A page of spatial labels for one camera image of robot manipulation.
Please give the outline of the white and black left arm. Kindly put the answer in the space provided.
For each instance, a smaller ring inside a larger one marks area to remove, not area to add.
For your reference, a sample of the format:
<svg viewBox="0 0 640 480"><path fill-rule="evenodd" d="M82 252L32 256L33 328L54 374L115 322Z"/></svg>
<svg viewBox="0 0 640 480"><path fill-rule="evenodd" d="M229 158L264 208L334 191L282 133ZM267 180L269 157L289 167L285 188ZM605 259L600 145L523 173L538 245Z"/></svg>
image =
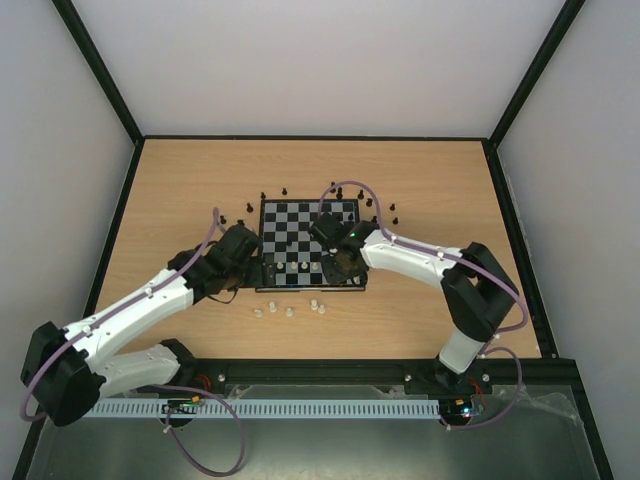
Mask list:
<svg viewBox="0 0 640 480"><path fill-rule="evenodd" d="M177 340L133 354L122 347L160 321L222 290L240 288L256 266L255 246L216 241L207 252L183 251L146 284L88 317L31 336L20 379L28 398L57 426L126 390L186 379L190 352Z"/></svg>

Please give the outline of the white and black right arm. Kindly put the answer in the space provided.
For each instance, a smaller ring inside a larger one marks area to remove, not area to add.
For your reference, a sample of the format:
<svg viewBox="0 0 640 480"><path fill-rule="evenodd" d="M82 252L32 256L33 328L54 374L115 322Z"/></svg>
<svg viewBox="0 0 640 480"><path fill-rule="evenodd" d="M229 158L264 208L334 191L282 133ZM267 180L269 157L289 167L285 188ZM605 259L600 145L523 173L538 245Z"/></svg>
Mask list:
<svg viewBox="0 0 640 480"><path fill-rule="evenodd" d="M495 256L477 242L462 249L434 246L398 236L374 222L348 227L329 214L312 224L310 234L327 251L320 263L330 284L385 270L442 292L454 330L436 357L435 377L450 392L470 381L470 366L520 298Z"/></svg>

